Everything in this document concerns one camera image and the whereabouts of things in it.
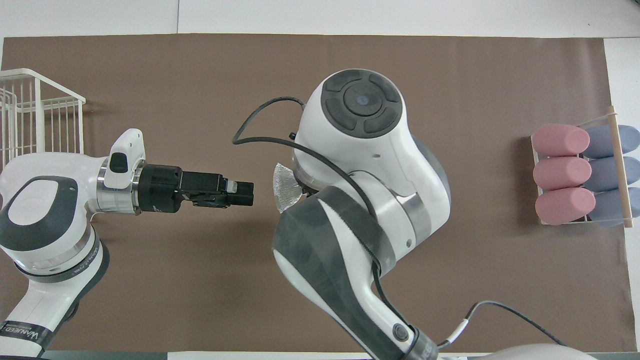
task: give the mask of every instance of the pink foam roller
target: pink foam roller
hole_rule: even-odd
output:
[[[585,188],[566,188],[547,192],[536,200],[540,220],[560,225],[587,215],[596,206],[593,193]]]
[[[540,160],[533,168],[533,179],[544,190],[573,188],[591,177],[591,165],[576,156]]]
[[[531,138],[533,149],[542,156],[571,156],[589,146],[589,134],[573,125],[545,124]]]

